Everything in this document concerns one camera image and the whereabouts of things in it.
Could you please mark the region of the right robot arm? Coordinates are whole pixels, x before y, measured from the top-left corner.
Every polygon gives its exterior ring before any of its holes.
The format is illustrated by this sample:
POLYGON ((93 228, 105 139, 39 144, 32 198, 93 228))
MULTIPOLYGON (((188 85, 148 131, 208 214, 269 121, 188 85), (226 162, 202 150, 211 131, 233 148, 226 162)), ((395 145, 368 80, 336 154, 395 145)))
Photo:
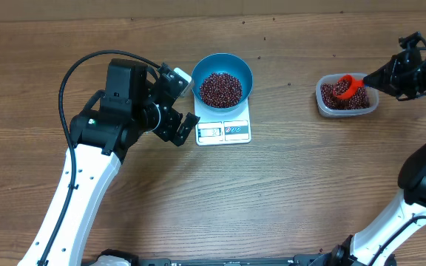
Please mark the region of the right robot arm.
MULTIPOLYGON (((363 79, 399 101, 426 96, 426 43, 420 33, 399 39, 402 51, 363 79)), ((364 230, 334 248, 329 265, 394 265, 393 252, 426 225, 426 144, 403 164, 399 190, 389 205, 364 230)))

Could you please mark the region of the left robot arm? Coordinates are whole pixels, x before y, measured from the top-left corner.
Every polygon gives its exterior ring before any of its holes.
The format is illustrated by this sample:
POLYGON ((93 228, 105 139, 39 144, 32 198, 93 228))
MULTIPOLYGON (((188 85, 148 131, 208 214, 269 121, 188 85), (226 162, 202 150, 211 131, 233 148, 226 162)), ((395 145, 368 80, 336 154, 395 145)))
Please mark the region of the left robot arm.
POLYGON ((128 149, 145 132, 181 146, 199 121, 172 108, 194 84, 182 69, 114 58, 106 76, 105 88, 72 119, 60 182, 20 265, 79 265, 101 201, 128 149))

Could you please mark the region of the clear plastic bean container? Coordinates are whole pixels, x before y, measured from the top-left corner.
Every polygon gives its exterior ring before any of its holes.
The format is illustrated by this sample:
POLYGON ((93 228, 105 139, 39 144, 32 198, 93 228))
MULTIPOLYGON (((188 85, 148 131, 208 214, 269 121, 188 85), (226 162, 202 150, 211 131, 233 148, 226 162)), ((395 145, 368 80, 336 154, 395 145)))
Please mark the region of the clear plastic bean container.
POLYGON ((345 73, 325 75, 319 79, 316 85, 316 99, 317 99, 317 108, 319 113, 323 117, 353 117, 359 115, 366 115, 373 112, 379 105, 379 93, 377 90, 365 87, 367 95, 369 97, 370 106, 364 109, 349 109, 349 110, 339 110, 339 109, 330 109, 328 108, 322 99, 321 86, 324 83, 336 83, 345 73))

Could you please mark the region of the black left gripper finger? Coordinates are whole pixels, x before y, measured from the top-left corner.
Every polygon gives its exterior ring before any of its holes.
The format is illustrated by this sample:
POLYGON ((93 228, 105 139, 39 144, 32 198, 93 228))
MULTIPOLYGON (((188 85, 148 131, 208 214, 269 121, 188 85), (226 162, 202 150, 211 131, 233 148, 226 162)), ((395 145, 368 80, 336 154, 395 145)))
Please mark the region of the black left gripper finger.
POLYGON ((182 146, 186 139, 188 138, 190 132, 193 128, 198 124, 200 117, 193 115, 192 113, 188 113, 186 119, 180 124, 177 132, 175 133, 172 142, 176 146, 182 146))
POLYGON ((160 75, 158 80, 160 82, 160 90, 174 99, 179 98, 181 88, 178 81, 180 76, 174 73, 174 69, 165 63, 162 63, 160 68, 158 68, 158 73, 160 75))

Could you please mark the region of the orange scoop with blue handle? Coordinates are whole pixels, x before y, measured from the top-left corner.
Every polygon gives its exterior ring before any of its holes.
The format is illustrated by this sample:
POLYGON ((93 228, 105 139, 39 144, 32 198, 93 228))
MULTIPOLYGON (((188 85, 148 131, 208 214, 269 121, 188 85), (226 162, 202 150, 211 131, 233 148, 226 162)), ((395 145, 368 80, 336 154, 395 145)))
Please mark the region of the orange scoop with blue handle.
POLYGON ((348 100, 352 98, 359 88, 365 87, 365 83, 363 80, 357 80, 352 75, 344 75, 342 76, 338 82, 347 81, 349 83, 349 87, 342 94, 338 94, 336 88, 333 89, 333 96, 340 100, 348 100))

